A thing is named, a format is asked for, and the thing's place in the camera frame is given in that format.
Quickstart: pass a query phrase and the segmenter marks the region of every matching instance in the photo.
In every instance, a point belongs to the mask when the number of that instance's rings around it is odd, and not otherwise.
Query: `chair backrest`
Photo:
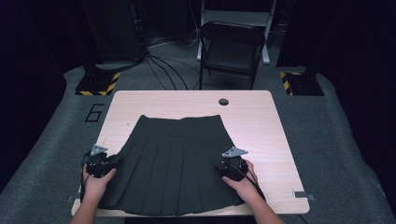
[[[251,45],[264,46],[265,36],[258,28],[248,25],[209,21],[201,29],[201,41],[205,39],[228,40]]]

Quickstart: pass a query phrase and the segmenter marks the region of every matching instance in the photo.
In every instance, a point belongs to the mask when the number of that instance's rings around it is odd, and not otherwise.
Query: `human arm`
[[[256,174],[254,173],[253,164],[250,161],[246,162],[247,168],[250,171],[247,173],[247,176],[250,179],[258,180]],[[258,224],[284,223],[282,219],[280,219],[280,217],[267,204],[267,202],[260,196],[255,186],[253,186],[249,180],[243,178],[241,181],[237,182],[231,180],[227,176],[224,176],[222,179],[231,188],[235,189],[239,197],[241,197],[241,199],[247,203]]]
[[[77,212],[74,214],[70,224],[93,224],[95,221],[96,208],[106,191],[108,181],[116,174],[116,169],[112,169],[107,175],[96,178],[89,176],[87,165],[83,168],[83,178],[85,182],[85,195]]]

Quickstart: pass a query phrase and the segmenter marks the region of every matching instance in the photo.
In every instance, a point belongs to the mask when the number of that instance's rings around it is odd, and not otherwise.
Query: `gray carpet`
[[[283,88],[281,71],[304,71],[303,68],[276,68],[282,36],[276,35],[270,48],[270,65],[259,67],[255,90],[273,94],[305,191],[315,196],[309,223],[396,223],[375,174],[361,159],[339,105],[332,84],[318,75],[324,97],[288,96]],[[150,48],[152,55],[189,64],[196,69],[197,43],[192,47],[166,44]],[[189,90],[198,81],[197,72],[183,63],[169,62],[183,77]],[[122,64],[107,64],[117,67]],[[163,70],[151,63],[164,87],[172,84]],[[178,90],[182,81],[164,65]],[[64,74],[67,90],[46,130],[29,156],[0,195],[0,223],[67,223],[71,219],[73,198],[79,187],[79,165],[101,130],[113,94],[77,96],[75,87],[84,75],[82,68]],[[222,81],[222,75],[205,75],[204,89],[248,89],[248,80],[235,76]],[[115,91],[163,90],[148,62],[124,71]],[[84,122],[93,104],[104,104],[98,122]],[[295,216],[281,216],[287,223],[303,223]],[[124,223],[124,218],[99,217],[96,223]]]

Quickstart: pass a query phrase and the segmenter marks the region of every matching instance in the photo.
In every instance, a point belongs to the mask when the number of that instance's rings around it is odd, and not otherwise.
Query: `human hand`
[[[85,194],[83,202],[99,204],[102,199],[108,181],[116,174],[116,169],[113,168],[107,175],[96,178],[88,174],[87,165],[83,168],[83,177],[85,181]]]
[[[245,160],[247,163],[247,168],[249,172],[247,172],[247,176],[252,179],[253,181],[259,181],[256,174],[254,173],[253,164],[250,161]],[[243,178],[241,181],[233,181],[227,176],[224,176],[223,181],[228,184],[231,188],[236,190],[236,193],[244,200],[246,203],[252,202],[257,198],[260,198],[260,194],[257,192],[256,187],[250,183],[247,178]]]

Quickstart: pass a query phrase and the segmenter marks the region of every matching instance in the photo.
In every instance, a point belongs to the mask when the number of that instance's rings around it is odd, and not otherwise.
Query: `black pleated skirt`
[[[99,207],[144,216],[202,213],[242,202],[216,171],[233,146],[220,116],[141,116]]]

